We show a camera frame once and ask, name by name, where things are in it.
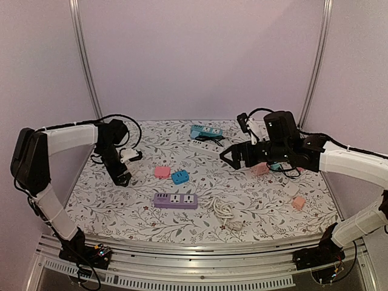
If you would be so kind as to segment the white tiger plug adapter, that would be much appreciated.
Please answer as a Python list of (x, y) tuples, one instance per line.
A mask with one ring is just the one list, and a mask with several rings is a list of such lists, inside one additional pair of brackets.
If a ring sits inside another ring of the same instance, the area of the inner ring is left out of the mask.
[(295, 196), (298, 191), (299, 191), (299, 187), (294, 184), (293, 182), (289, 181), (284, 187), (283, 187), (283, 191), (285, 194), (289, 195), (289, 196)]

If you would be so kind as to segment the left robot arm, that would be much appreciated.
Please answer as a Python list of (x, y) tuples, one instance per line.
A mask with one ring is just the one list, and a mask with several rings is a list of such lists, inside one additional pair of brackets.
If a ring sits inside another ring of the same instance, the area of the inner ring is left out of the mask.
[(51, 156), (80, 146), (92, 146), (116, 186), (127, 187), (132, 177), (126, 162), (139, 161), (142, 152), (127, 148), (130, 131), (124, 115), (43, 127), (19, 132), (10, 172), (16, 190), (27, 195), (35, 214), (61, 243), (59, 257), (78, 266), (106, 270), (112, 250), (104, 244), (88, 246), (84, 232), (71, 220), (51, 184)]

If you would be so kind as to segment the purple power strip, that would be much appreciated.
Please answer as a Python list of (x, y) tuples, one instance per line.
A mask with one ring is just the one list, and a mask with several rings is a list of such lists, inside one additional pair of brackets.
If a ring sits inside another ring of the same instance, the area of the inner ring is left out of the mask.
[(195, 210), (198, 208), (198, 197), (196, 194), (156, 193), (153, 204), (160, 209)]

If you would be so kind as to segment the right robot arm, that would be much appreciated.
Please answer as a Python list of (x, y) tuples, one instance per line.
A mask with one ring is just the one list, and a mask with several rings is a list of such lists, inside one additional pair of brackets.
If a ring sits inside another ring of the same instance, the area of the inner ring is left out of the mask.
[(259, 137), (251, 114), (242, 113), (237, 122), (251, 139), (232, 144), (220, 153), (220, 159), (235, 170), (261, 162), (286, 162), (292, 169), (322, 173), (346, 217), (328, 226), (316, 247), (293, 253), (297, 270), (344, 259), (346, 245), (387, 227), (386, 155), (344, 145), (325, 133), (301, 131), (290, 111), (265, 112), (269, 138)]

